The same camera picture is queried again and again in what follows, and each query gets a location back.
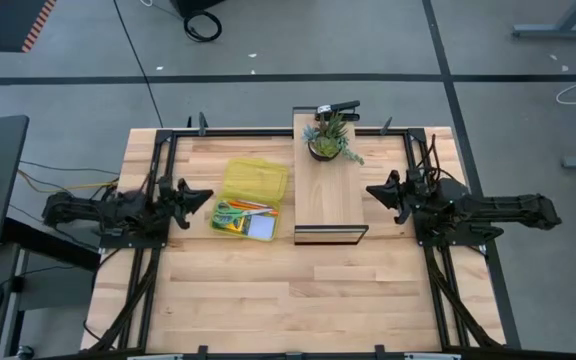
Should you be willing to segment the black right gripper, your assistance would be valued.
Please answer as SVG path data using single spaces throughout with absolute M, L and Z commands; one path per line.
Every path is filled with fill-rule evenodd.
M 406 179 L 401 181 L 397 170 L 392 170 L 383 184 L 368 185 L 366 191 L 387 209 L 396 209 L 396 224 L 404 224 L 417 204 L 421 173 L 419 170 L 407 170 Z

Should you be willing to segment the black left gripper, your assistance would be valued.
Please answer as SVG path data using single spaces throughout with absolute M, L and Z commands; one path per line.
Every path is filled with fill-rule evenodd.
M 176 187 L 173 187 L 171 176 L 160 177 L 158 186 L 158 201 L 183 230 L 190 227 L 186 220 L 189 212 L 197 212 L 214 194 L 211 189 L 191 188 L 184 178 L 179 179 Z

